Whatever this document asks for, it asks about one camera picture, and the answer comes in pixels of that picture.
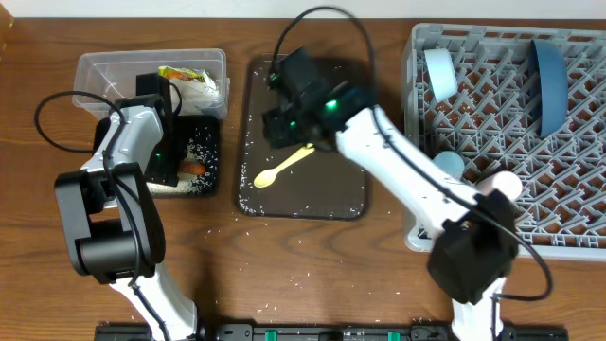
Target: plastic dish rack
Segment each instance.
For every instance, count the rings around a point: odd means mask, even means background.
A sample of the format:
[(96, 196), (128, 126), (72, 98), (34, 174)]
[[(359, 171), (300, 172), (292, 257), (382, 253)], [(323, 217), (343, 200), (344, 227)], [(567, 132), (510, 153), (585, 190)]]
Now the plastic dish rack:
[[(568, 72), (568, 116), (539, 138), (530, 112), (538, 74), (529, 74), (531, 39), (560, 48)], [(436, 103), (424, 49), (447, 48), (458, 93)], [(512, 171), (524, 191), (518, 233), (545, 258), (606, 260), (606, 32), (418, 24), (402, 57), (404, 131), (430, 157), (455, 151), (470, 184)], [(406, 244), (428, 251), (419, 224)], [(520, 248), (523, 256), (527, 252)]]

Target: orange food item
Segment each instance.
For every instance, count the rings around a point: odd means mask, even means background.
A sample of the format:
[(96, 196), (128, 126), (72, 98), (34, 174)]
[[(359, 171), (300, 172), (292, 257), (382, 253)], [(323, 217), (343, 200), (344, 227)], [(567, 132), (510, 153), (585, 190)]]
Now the orange food item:
[(170, 72), (169, 74), (167, 74), (167, 79), (169, 81), (175, 78), (181, 81), (189, 81), (189, 77), (182, 74), (181, 72)]
[(201, 163), (183, 161), (181, 162), (179, 171), (191, 175), (205, 175), (206, 167)]

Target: food wrapper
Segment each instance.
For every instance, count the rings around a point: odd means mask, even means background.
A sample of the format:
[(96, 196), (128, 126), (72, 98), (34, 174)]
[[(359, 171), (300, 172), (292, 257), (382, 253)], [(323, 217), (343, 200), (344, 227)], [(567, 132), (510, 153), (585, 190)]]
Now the food wrapper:
[[(203, 114), (205, 107), (211, 104), (205, 102), (213, 101), (219, 96), (219, 87), (205, 70), (160, 66), (158, 74), (179, 88), (183, 101), (181, 115)], [(179, 105), (179, 95), (172, 87), (170, 100), (172, 110), (175, 110)]]

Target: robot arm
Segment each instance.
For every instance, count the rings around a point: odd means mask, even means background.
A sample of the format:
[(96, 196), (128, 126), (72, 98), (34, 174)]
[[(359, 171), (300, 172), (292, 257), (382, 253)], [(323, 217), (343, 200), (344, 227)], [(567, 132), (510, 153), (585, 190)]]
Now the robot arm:
[[(303, 47), (279, 64), (269, 86), (281, 97), (280, 103), (288, 105), (263, 116), (263, 133), (270, 145), (313, 143), (316, 149), (337, 150), (375, 176), (435, 240), (428, 270), (453, 299), (454, 332), (463, 340), (491, 340), (492, 298), (503, 288), (504, 276), (517, 256), (517, 243), (478, 220), (470, 208), (514, 232), (508, 198), (499, 190), (483, 196), (440, 170), (400, 134), (364, 90), (347, 82), (329, 85)], [(390, 143), (384, 134), (390, 136)], [(449, 199), (445, 188), (466, 205)], [(500, 332), (502, 324), (494, 329)]]
[[(385, 112), (376, 108), (383, 130), (389, 132), (400, 150), (442, 186), (475, 206), (475, 188), (455, 180), (436, 165), (394, 127)], [(430, 238), (443, 231), (446, 220), (458, 221), (468, 210), (451, 200), (411, 169), (394, 151), (385, 145), (373, 121), (372, 110), (364, 109), (346, 123), (343, 132), (336, 133), (339, 153), (364, 167), (398, 198), (426, 226)]]
[[(80, 171), (61, 174), (55, 193), (76, 271), (127, 297), (150, 325), (154, 340), (195, 339), (200, 327), (197, 308), (163, 262), (164, 229), (146, 185), (147, 181), (174, 184), (180, 160), (171, 136), (174, 117), (166, 96), (168, 82), (155, 75), (137, 78), (137, 93), (140, 84), (149, 87), (157, 81), (150, 94), (116, 104), (125, 119), (113, 112), (99, 123), (93, 156)], [(108, 174), (103, 155), (116, 134), (114, 147), (107, 151)], [(116, 199), (108, 184), (110, 176), (119, 184), (123, 201)], [(116, 208), (119, 219), (90, 218)]]
[[(478, 194), (475, 188), (462, 184), (450, 175), (440, 170), (425, 154), (408, 141), (394, 127), (383, 109), (375, 108), (379, 124), (383, 131), (392, 136), (394, 145), (405, 153), (413, 162), (419, 165), (434, 180), (443, 187), (449, 188), (453, 194), (475, 206), (474, 196)], [(410, 168), (389, 147), (379, 134), (372, 117), (371, 109), (364, 109), (346, 123), (343, 132), (336, 133), (338, 151), (369, 171), (396, 198), (410, 209), (425, 226), (427, 234), (437, 239), (444, 231), (446, 221), (456, 222), (469, 213), (468, 209), (448, 200), (442, 192), (423, 179)], [(492, 313), (495, 313), (496, 333), (503, 330), (499, 318), (499, 303), (492, 306), (494, 294), (500, 294), (505, 285), (505, 278), (498, 278), (475, 303), (460, 303), (453, 299), (453, 333), (465, 341), (489, 341), (492, 339)]]

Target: yellow spoon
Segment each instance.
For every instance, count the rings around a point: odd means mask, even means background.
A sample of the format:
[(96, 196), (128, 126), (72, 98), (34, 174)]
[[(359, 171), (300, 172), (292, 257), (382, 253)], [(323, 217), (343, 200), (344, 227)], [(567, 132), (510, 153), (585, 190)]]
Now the yellow spoon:
[(303, 157), (313, 153), (315, 148), (313, 144), (308, 143), (307, 146), (299, 148), (298, 151), (294, 152), (289, 158), (284, 160), (279, 166), (274, 169), (264, 170), (255, 178), (255, 187), (257, 188), (266, 188), (274, 183), (276, 180), (276, 176), (279, 172), (284, 171), (287, 167), (291, 166), (296, 161), (302, 159)]

